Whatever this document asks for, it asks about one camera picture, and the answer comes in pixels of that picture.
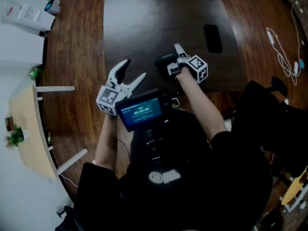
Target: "wooden table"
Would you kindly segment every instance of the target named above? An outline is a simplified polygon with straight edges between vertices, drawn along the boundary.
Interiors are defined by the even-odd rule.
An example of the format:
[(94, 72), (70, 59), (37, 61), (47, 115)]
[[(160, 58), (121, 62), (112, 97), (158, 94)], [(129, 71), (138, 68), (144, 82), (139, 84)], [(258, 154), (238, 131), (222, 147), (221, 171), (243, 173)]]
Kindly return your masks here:
[(21, 159), (25, 166), (34, 172), (46, 177), (58, 179), (58, 175), (75, 163), (80, 157), (88, 152), (83, 149), (70, 160), (56, 169), (48, 147), (39, 113), (39, 100), (37, 92), (45, 91), (69, 91), (75, 87), (34, 87), (30, 86), (16, 97), (9, 99), (9, 109), (13, 122), (26, 130), (29, 137), (18, 146)]
[[(222, 53), (210, 53), (204, 26), (218, 27)], [(177, 94), (154, 66), (157, 56), (173, 52), (174, 43), (208, 63), (204, 92), (244, 88), (244, 73), (233, 29), (221, 0), (105, 0), (104, 56), (106, 75), (119, 62), (131, 59), (124, 82), (147, 76), (134, 94), (159, 88)]]

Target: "small plant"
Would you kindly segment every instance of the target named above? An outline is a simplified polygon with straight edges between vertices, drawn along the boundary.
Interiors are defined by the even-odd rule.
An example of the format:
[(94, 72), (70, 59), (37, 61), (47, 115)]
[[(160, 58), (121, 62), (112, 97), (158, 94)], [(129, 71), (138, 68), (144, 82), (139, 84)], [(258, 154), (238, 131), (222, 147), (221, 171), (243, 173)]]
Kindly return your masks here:
[(13, 150), (14, 147), (17, 147), (18, 144), (24, 141), (24, 134), (21, 127), (18, 127), (16, 124), (14, 125), (14, 131), (11, 135), (7, 135), (4, 137), (4, 141), (6, 142), (6, 149)]

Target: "black chair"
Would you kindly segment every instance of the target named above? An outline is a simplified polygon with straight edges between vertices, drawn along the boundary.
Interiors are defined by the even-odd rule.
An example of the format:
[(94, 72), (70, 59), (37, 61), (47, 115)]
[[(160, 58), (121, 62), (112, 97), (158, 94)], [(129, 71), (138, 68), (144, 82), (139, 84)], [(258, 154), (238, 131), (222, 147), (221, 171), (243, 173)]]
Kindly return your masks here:
[(279, 104), (271, 92), (279, 91), (286, 97), (287, 87), (277, 77), (271, 83), (269, 88), (254, 81), (248, 83), (237, 105), (232, 132), (278, 156), (274, 175), (285, 168), (296, 178), (308, 165), (308, 111), (285, 102)]
[(64, 221), (55, 229), (55, 231), (79, 231), (74, 221), (74, 210), (69, 206), (65, 206), (64, 210), (60, 213), (57, 212), (57, 215), (62, 218), (62, 214), (66, 212)]

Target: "light wood desk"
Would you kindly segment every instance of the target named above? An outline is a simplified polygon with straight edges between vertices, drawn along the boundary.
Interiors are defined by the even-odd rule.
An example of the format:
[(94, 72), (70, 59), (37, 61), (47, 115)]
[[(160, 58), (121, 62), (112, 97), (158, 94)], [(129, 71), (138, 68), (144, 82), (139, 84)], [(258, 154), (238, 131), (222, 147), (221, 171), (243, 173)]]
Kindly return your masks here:
[(300, 183), (300, 179), (303, 177), (304, 173), (307, 171), (308, 167), (306, 167), (306, 169), (303, 171), (303, 173), (295, 178), (291, 185), (289, 186), (287, 192), (285, 193), (285, 195), (283, 196), (282, 205), (286, 205), (287, 203), (289, 203), (297, 194), (298, 192), (302, 189), (302, 187), (304, 186), (304, 184)]
[(42, 91), (67, 91), (75, 90), (75, 87), (34, 87), (30, 86), (17, 96), (9, 99), (9, 109), (14, 124), (26, 129), (29, 137), (18, 146), (21, 159), (28, 168), (44, 176), (58, 179), (58, 175), (75, 163), (88, 152), (83, 149), (70, 160), (56, 169), (48, 148), (43, 126), (39, 114), (37, 92)]

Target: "white device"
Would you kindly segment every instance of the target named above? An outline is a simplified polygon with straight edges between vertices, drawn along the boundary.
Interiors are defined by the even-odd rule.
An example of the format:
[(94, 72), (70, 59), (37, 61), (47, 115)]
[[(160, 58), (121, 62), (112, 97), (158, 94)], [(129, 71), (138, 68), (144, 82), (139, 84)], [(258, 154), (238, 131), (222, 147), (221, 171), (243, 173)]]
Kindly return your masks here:
[(16, 23), (36, 31), (50, 31), (55, 17), (45, 11), (38, 10), (29, 3), (22, 6)]
[(294, 62), (294, 73), (297, 75), (298, 74), (298, 63)]
[(125, 76), (125, 70), (129, 63), (130, 59), (124, 60), (111, 69), (108, 80), (105, 86), (101, 87), (96, 99), (96, 103), (100, 110), (116, 116), (116, 102), (129, 98), (135, 88), (146, 76), (146, 73), (141, 74), (129, 85), (122, 83)]
[(190, 57), (190, 55), (185, 52), (180, 44), (174, 44), (174, 47), (179, 57), (176, 63), (171, 63), (167, 66), (168, 74), (170, 76), (177, 74), (180, 64), (187, 64), (190, 69), (195, 72), (193, 76), (196, 82), (200, 84), (202, 81), (204, 81), (208, 76), (207, 63), (197, 55)]
[(269, 41), (270, 41), (271, 45), (274, 45), (274, 44), (275, 44), (275, 41), (274, 41), (274, 38), (273, 38), (273, 36), (271, 35), (270, 31), (267, 31), (267, 34), (268, 34)]

